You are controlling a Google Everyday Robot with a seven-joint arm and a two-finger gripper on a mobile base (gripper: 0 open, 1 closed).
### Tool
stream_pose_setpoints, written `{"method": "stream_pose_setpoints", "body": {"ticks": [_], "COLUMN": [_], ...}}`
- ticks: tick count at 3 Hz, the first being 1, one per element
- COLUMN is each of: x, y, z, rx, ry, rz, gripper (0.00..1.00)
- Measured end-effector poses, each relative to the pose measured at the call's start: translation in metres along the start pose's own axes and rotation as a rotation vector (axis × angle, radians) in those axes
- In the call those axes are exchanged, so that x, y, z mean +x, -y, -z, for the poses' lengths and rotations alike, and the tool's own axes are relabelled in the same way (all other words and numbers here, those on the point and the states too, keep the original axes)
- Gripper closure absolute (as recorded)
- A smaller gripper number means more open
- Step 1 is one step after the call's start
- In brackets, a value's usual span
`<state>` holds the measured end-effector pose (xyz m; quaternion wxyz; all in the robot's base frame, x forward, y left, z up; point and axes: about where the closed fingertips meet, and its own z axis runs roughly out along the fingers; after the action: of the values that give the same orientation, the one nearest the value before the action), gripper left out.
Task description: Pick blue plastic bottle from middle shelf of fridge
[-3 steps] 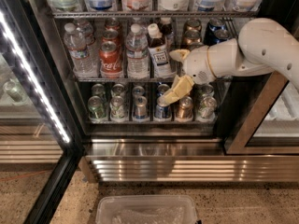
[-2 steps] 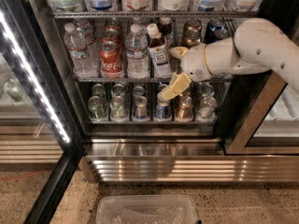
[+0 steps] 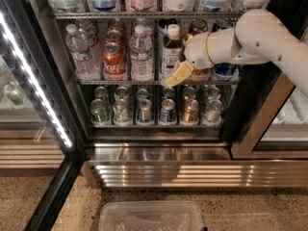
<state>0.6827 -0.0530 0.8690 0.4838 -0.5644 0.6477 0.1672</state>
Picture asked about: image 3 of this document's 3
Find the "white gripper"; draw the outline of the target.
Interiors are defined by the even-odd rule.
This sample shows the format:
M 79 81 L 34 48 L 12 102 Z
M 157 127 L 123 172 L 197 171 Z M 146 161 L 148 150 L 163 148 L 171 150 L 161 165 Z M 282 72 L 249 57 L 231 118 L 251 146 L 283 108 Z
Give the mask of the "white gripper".
M 193 74 L 194 69 L 202 70 L 214 66 L 207 50 L 209 36 L 208 32 L 195 36 L 190 33 L 183 33 L 180 36 L 182 44 L 185 46 L 184 56 L 186 61 L 176 63 L 171 74 L 161 81 L 163 87 L 172 88 L 181 84 Z

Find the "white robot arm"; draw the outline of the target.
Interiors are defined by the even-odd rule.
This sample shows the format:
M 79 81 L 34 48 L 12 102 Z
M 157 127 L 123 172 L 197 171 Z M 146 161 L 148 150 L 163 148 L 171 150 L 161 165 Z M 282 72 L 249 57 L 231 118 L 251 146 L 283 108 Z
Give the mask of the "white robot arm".
M 234 27 L 190 37 L 184 56 L 185 60 L 176 63 L 171 74 L 161 81 L 162 86 L 177 86 L 194 71 L 216 64 L 272 62 L 308 96 L 308 44 L 294 37 L 266 10 L 250 10 Z

